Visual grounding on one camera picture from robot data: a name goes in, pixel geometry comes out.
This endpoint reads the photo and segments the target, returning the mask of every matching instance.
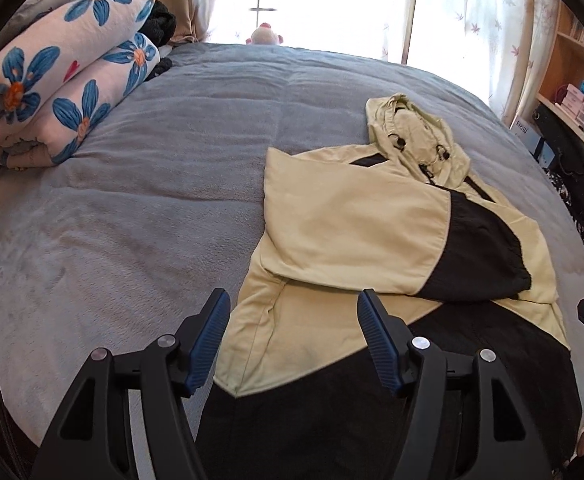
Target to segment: black fluffy cloth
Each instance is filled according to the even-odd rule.
[[[176,16],[159,0],[154,2],[152,12],[139,32],[145,34],[156,46],[163,46],[174,35]]]
[[[150,81],[150,79],[154,79],[155,77],[160,76],[163,72],[167,72],[171,68],[172,60],[169,57],[164,57],[156,64],[156,66],[152,69],[152,72],[148,74],[146,81]]]

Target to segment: floral blanket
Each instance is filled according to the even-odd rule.
[[[0,164],[34,168],[67,160],[93,127],[144,81],[159,59],[158,49],[140,32],[111,49],[61,86],[18,134],[0,135]],[[36,145],[15,154],[2,148],[18,140]]]
[[[0,51],[0,164],[50,142],[28,127],[37,112],[113,47],[131,48],[136,36],[129,38],[144,24],[153,4],[154,0],[73,0],[43,16]],[[148,60],[141,54],[145,48],[138,43],[129,51],[139,75],[147,70]],[[51,156],[56,146],[57,142],[50,146]],[[42,151],[39,147],[35,153]]]

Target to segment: bed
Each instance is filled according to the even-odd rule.
[[[476,173],[539,223],[584,420],[584,247],[544,172],[486,105],[432,74],[340,54],[201,43],[170,56],[173,68],[73,158],[0,170],[0,383],[37,445],[93,348],[142,348],[216,286],[236,302],[264,228],[267,147],[367,143],[365,102],[396,92],[443,117]],[[194,431],[209,387],[185,404]],[[135,452],[147,455],[138,398],[131,411]],[[151,474],[147,460],[139,469]]]

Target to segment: orange flower center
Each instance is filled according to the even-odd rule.
[[[142,48],[138,48],[134,51],[134,62],[139,66],[146,62],[146,53],[143,52]]]
[[[89,126],[90,126],[90,118],[84,117],[83,121],[81,121],[81,124],[79,124],[79,127],[76,131],[79,134],[79,140],[83,140],[83,137],[85,137],[85,133],[88,131]]]
[[[23,83],[17,81],[12,83],[8,91],[3,94],[3,107],[6,112],[13,112],[21,104],[23,99]]]

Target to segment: white plush toy head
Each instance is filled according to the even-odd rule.
[[[283,43],[283,36],[275,34],[269,23],[261,23],[252,33],[252,36],[245,40],[248,45],[280,45]]]

